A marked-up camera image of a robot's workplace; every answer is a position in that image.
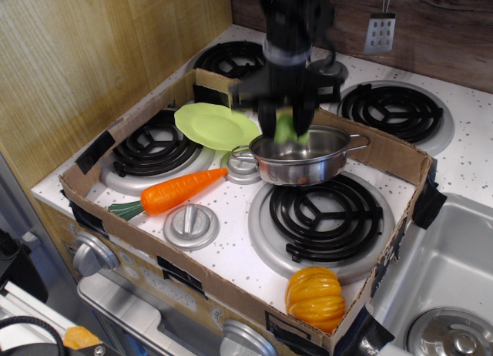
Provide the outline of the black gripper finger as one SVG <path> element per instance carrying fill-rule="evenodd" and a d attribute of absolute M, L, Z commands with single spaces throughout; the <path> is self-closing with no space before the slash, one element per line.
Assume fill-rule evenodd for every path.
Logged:
<path fill-rule="evenodd" d="M 277 104 L 260 103 L 258 105 L 258 120 L 263 135 L 274 137 L 277 125 Z"/>
<path fill-rule="evenodd" d="M 293 127 L 298 136 L 308 131 L 316 108 L 317 104 L 314 101 L 299 101 L 293 104 Z"/>

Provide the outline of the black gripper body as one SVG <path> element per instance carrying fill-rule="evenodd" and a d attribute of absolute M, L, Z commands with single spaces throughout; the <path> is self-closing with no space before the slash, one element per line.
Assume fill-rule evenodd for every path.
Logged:
<path fill-rule="evenodd" d="M 317 105 L 340 101 L 342 85 L 316 87 L 307 82 L 307 67 L 280 66 L 268 62 L 260 71 L 241 79 L 230 87 L 234 109 L 254 107 L 262 100 L 289 103 L 307 99 Z"/>

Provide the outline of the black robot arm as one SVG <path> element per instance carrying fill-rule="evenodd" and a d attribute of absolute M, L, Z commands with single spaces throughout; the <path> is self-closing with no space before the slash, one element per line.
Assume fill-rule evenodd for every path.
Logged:
<path fill-rule="evenodd" d="M 267 23 L 263 40 L 262 68 L 233 85 L 233 106 L 251 105 L 257 110 L 264 136 L 272 138 L 277 112 L 292 110 L 298 136 L 309 129 L 315 109 L 322 101 L 324 85 L 333 79 L 320 79 L 317 70 L 331 67 L 336 58 L 327 30 L 334 22 L 330 0 L 259 0 Z"/>

